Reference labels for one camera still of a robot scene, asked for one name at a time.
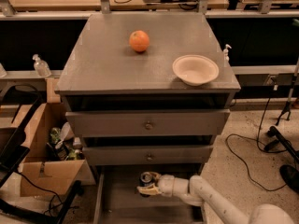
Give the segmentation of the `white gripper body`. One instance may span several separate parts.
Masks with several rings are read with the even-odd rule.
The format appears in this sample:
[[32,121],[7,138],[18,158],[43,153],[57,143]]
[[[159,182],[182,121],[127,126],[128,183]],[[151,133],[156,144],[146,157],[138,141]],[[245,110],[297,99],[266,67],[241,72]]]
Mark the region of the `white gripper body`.
[[158,190],[163,196],[172,196],[175,177],[173,175],[161,175],[157,182]]

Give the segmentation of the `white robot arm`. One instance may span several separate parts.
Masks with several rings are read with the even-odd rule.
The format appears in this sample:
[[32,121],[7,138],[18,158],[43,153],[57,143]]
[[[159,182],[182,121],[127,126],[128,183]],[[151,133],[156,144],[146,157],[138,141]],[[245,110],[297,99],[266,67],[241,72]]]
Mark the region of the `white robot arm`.
[[137,190],[140,194],[178,197],[192,206],[207,203],[224,224],[295,224],[283,209],[273,204],[259,205],[249,216],[245,215],[200,175],[184,179],[156,172],[144,172],[139,180]]

